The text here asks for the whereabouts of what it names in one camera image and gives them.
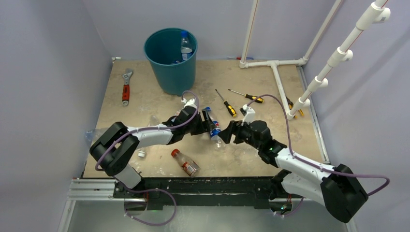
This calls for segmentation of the red cap small bottle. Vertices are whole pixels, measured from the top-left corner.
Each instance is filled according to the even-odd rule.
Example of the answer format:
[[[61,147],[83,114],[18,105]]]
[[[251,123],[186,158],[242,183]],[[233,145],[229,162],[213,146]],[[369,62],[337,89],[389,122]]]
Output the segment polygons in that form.
[[[178,149],[174,149],[171,156],[188,176],[195,177],[198,174],[200,167],[191,157],[181,153]]]

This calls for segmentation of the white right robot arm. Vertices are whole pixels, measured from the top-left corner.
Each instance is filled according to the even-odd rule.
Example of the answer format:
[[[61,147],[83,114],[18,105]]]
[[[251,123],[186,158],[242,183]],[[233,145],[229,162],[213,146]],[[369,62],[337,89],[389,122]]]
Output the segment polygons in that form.
[[[368,194],[351,169],[315,162],[291,153],[285,144],[273,139],[264,121],[231,121],[218,136],[229,144],[246,143],[258,151],[266,164],[280,168],[271,182],[270,199],[295,194],[323,205],[341,222],[349,222],[368,200]]]

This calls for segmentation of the Pepsi bottle blue cap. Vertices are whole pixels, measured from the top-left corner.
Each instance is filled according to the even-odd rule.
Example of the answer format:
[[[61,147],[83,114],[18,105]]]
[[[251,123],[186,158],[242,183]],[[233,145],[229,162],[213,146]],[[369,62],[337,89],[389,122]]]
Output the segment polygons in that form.
[[[180,52],[183,61],[188,60],[193,54],[193,47],[189,41],[188,32],[185,30],[181,31],[181,46]]]

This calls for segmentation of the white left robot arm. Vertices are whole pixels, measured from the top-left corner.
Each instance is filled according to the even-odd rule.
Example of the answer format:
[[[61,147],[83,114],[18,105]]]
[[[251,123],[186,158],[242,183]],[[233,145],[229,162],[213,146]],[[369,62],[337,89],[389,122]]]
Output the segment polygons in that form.
[[[125,191],[137,198],[144,193],[144,184],[140,174],[129,165],[135,150],[171,145],[186,134],[210,133],[215,127],[206,109],[199,112],[193,106],[186,106],[177,115],[151,127],[133,129],[116,122],[91,145],[89,153],[103,172],[125,185]]]

